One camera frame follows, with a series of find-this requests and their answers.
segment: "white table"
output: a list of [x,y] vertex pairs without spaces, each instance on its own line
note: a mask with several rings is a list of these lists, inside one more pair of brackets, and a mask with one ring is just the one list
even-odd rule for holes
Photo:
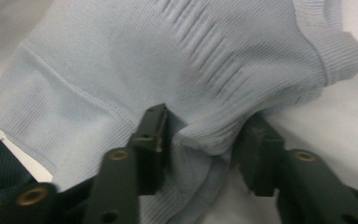
[[[14,49],[42,18],[51,0],[0,0],[0,75]],[[358,39],[358,0],[343,0],[343,24]],[[358,76],[325,89],[310,104],[285,110],[268,121],[287,140],[287,148],[304,148],[321,155],[344,183],[358,189]],[[38,162],[0,138],[39,181],[51,174]],[[212,223],[279,223],[274,199],[247,195],[236,169],[206,216]]]

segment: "brass screw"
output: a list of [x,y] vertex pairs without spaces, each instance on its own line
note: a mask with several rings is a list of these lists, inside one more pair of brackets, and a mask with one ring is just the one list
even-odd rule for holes
[[109,154],[109,159],[112,161],[121,161],[129,157],[129,153],[124,150],[114,151]]
[[39,203],[48,196],[48,190],[43,187],[36,187],[34,189],[29,189],[22,195],[20,195],[16,203],[21,206],[31,205]]
[[301,161],[316,161],[316,157],[310,154],[309,152],[297,152],[296,157]]

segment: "ribbed knit texture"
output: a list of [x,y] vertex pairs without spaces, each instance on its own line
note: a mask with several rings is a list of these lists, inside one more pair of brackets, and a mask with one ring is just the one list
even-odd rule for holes
[[171,111],[172,167],[143,223],[192,223],[220,190],[247,118],[358,72],[335,0],[56,1],[0,80],[0,128],[67,189]]

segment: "garment seam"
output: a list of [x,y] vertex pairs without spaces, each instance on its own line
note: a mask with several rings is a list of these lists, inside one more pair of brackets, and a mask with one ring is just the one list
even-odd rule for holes
[[32,53],[34,56],[36,56],[38,58],[38,60],[42,61],[43,65],[48,67],[53,73],[53,75],[55,75],[55,77],[61,82],[61,84],[67,88],[68,90],[70,90],[71,92],[73,92],[75,95],[79,96],[80,98],[84,98],[85,100],[87,100],[88,103],[92,104],[92,105],[96,105],[99,108],[101,108],[102,110],[105,110],[106,112],[108,112],[108,114],[113,115],[115,117],[119,117],[120,119],[122,119],[126,124],[129,124],[130,126],[134,127],[136,126],[135,122],[132,121],[131,118],[129,118],[128,116],[124,115],[122,113],[122,111],[118,108],[116,108],[115,106],[110,105],[109,103],[107,103],[106,101],[104,101],[103,99],[91,94],[88,91],[85,91],[83,88],[77,86],[76,84],[73,84],[72,82],[68,81],[66,78],[64,78],[63,76],[61,76],[54,68],[52,68],[44,59],[43,57],[38,54],[36,52],[36,50],[30,46],[28,43],[24,44],[24,49],[26,49],[28,52]]
[[327,28],[327,27],[326,27],[326,26],[322,26],[322,25],[316,25],[316,24],[313,25],[313,24],[310,24],[310,22],[309,22],[309,20],[308,20],[308,14],[307,14],[307,12],[304,11],[304,10],[301,10],[301,12],[298,12],[298,9],[296,8],[295,3],[294,3],[295,1],[300,4],[301,8],[303,7],[303,1],[302,1],[302,0],[292,0],[292,2],[291,2],[291,3],[292,3],[292,4],[291,4],[291,5],[292,5],[292,9],[293,9],[293,11],[295,12],[295,17],[296,17],[296,19],[295,19],[296,28],[297,28],[297,30],[301,33],[301,36],[310,44],[310,46],[312,47],[312,49],[314,50],[314,52],[315,52],[316,55],[318,56],[318,60],[319,60],[319,62],[320,62],[320,64],[321,64],[322,69],[323,69],[323,72],[324,72],[324,79],[325,79],[325,81],[324,81],[324,86],[326,87],[326,86],[328,85],[329,75],[327,75],[327,67],[326,67],[326,65],[325,65],[324,58],[323,58],[322,54],[319,52],[319,50],[317,49],[317,47],[315,46],[314,42],[311,41],[306,34],[304,34],[303,30],[301,29],[301,25],[300,25],[299,22],[298,22],[298,19],[301,18],[302,15],[304,15],[303,17],[304,17],[304,20],[305,20],[305,22],[304,22],[305,25],[307,25],[307,26],[309,26],[309,27],[321,27],[321,28],[322,28],[322,27],[323,27],[323,28]]
[[[51,174],[53,175],[53,173],[57,172],[57,165],[52,162],[49,158],[45,157],[43,154],[36,152],[35,150],[32,150],[32,147],[30,147],[28,144],[24,143],[22,140],[20,140],[19,138],[13,136],[10,133],[6,133],[7,139],[13,143],[16,147],[20,148],[16,143],[14,143],[13,141],[10,140],[10,138],[15,139],[16,141],[18,141],[19,143],[25,145],[26,147],[26,151],[24,151],[23,148],[21,148],[21,151],[23,151],[24,153],[26,153],[29,157],[31,157],[32,159],[34,159],[35,161],[37,161],[40,165],[42,165],[43,167],[45,167],[45,169]],[[49,170],[48,167],[46,167],[44,164],[42,164],[39,160],[36,159],[36,156],[39,156],[41,158],[43,158],[44,160],[48,161],[48,163],[50,163],[50,166],[52,166],[51,168],[53,168],[53,172]]]

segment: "gray fabric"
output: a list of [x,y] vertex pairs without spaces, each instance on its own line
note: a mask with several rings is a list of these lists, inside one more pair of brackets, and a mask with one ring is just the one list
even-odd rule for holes
[[0,80],[0,128],[62,189],[95,174],[144,111],[172,112],[172,169],[143,223],[192,223],[247,118],[358,72],[338,1],[56,1]]

